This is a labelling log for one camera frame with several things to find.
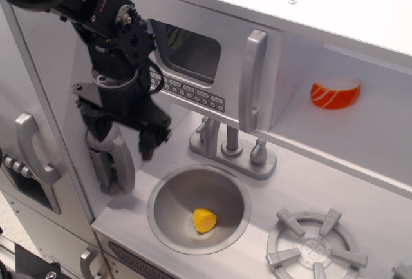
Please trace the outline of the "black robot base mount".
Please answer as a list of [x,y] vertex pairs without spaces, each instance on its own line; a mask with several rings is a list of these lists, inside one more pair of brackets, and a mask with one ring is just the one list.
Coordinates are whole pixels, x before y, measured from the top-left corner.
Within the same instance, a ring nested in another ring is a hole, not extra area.
[[60,265],[48,263],[18,244],[1,245],[1,278],[68,278]]

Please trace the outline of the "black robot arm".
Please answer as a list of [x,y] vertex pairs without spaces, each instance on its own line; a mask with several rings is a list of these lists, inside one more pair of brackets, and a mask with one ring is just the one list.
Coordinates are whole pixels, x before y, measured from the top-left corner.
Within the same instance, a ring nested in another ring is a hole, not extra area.
[[6,0],[29,11],[51,12],[69,21],[88,47],[93,82],[76,84],[73,92],[82,118],[103,141],[113,123],[140,133],[138,148],[144,160],[168,140],[170,117],[152,100],[162,86],[152,86],[150,60],[155,34],[131,0]]

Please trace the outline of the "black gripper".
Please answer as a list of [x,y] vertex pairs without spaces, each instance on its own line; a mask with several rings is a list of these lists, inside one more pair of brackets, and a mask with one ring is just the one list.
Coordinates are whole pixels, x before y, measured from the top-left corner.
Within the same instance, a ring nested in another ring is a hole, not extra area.
[[138,148],[143,160],[151,160],[155,149],[167,141],[171,118],[151,99],[164,85],[155,88],[151,81],[139,78],[119,85],[98,82],[77,83],[72,91],[88,130],[97,140],[104,140],[112,123],[140,131]]

